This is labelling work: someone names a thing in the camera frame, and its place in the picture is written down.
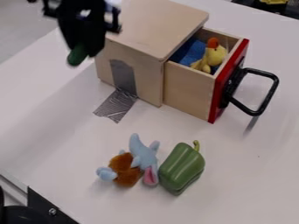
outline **stuffed toy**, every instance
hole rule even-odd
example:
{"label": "stuffed toy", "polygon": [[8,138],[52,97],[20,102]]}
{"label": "stuffed toy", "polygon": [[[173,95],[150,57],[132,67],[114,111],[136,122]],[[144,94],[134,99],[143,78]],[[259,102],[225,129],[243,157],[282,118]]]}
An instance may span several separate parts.
{"label": "stuffed toy", "polygon": [[133,134],[129,140],[129,151],[134,157],[131,167],[140,167],[144,171],[143,183],[147,186],[156,186],[159,182],[156,159],[159,145],[158,141],[154,141],[146,147],[137,134]]}
{"label": "stuffed toy", "polygon": [[131,187],[142,176],[139,167],[131,167],[133,156],[129,152],[120,151],[120,155],[110,160],[108,167],[101,167],[97,170],[102,180],[114,181],[119,186]]}
{"label": "stuffed toy", "polygon": [[129,140],[129,151],[121,150],[120,154],[110,160],[108,167],[97,170],[102,180],[114,181],[119,186],[131,187],[143,176],[147,186],[158,184],[156,152],[160,143],[154,141],[146,147],[137,134]]}
{"label": "stuffed toy", "polygon": [[191,68],[210,74],[212,71],[211,67],[221,65],[226,56],[227,50],[219,44],[219,40],[217,38],[209,38],[204,57],[192,63]]}

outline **black object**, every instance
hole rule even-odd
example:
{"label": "black object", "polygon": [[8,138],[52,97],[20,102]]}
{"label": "black object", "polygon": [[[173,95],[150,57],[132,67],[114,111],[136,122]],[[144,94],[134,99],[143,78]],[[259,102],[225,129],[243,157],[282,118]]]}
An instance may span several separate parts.
{"label": "black object", "polygon": [[64,214],[50,201],[28,188],[28,207],[42,214],[49,224],[78,224],[75,220]]}
{"label": "black object", "polygon": [[0,224],[78,224],[55,205],[28,188],[28,206],[4,206],[0,186]]}
{"label": "black object", "polygon": [[[241,68],[241,64],[243,63],[244,58],[240,61],[239,65],[235,68],[234,73],[230,77],[230,79],[226,82],[224,87],[224,93],[222,96],[222,101],[220,104],[221,108],[227,107],[228,103],[231,102],[234,106],[245,112],[246,114],[250,116],[260,116],[265,109],[267,108],[267,105],[270,103],[272,96],[275,93],[275,90],[277,89],[279,85],[279,79],[276,75],[273,73],[264,72],[258,69],[254,68]],[[247,106],[245,106],[240,101],[237,101],[235,98],[233,98],[233,95],[239,86],[239,84],[242,82],[243,78],[248,74],[256,74],[259,76],[267,77],[271,80],[273,80],[273,85],[268,91],[267,96],[265,97],[262,104],[259,106],[257,110],[251,110]]]}
{"label": "black object", "polygon": [[299,19],[299,0],[289,0],[288,3],[284,4],[266,4],[260,0],[232,0],[232,3],[243,4],[255,9]]}
{"label": "black object", "polygon": [[4,206],[3,190],[0,186],[0,223],[1,224],[49,224],[46,218],[26,206]]}
{"label": "black object", "polygon": [[[121,31],[118,21],[120,10],[104,0],[43,0],[43,4],[44,15],[58,19],[68,47],[73,50],[75,46],[83,45],[89,57],[94,57],[104,48],[106,32]],[[104,18],[109,7],[113,15],[112,23]],[[82,11],[89,11],[89,14],[82,16]]]}

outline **tape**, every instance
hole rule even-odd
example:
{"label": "tape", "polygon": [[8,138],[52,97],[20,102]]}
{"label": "tape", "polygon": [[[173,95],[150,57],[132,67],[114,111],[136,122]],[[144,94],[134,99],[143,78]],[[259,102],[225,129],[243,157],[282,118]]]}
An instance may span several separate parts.
{"label": "tape", "polygon": [[132,95],[137,95],[133,67],[118,59],[111,59],[110,66],[115,86]]}
{"label": "tape", "polygon": [[107,117],[118,123],[133,107],[137,96],[127,91],[116,89],[95,111],[99,117]]}

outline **table surface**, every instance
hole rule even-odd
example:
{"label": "table surface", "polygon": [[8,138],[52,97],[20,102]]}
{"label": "table surface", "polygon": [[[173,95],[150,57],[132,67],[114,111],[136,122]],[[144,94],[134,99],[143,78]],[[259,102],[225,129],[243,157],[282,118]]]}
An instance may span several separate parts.
{"label": "table surface", "polygon": [[[225,1],[177,0],[210,13],[206,27],[250,39],[245,62],[277,74],[281,84],[267,111],[250,117],[228,106],[215,124],[144,101],[118,124],[93,111],[114,91],[89,60],[66,66],[53,31],[0,66],[2,168],[80,223],[281,224],[299,219],[299,21]],[[236,97],[258,105],[270,82],[248,77]],[[164,161],[178,142],[201,142],[206,169],[184,194],[138,183],[122,190],[98,180],[129,136],[161,141]]]}

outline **floor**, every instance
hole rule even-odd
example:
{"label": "floor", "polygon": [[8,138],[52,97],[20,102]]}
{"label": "floor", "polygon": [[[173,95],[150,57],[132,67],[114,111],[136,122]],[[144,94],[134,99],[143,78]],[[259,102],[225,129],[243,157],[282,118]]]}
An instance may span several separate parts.
{"label": "floor", "polygon": [[0,64],[57,27],[41,10],[41,3],[0,1]]}

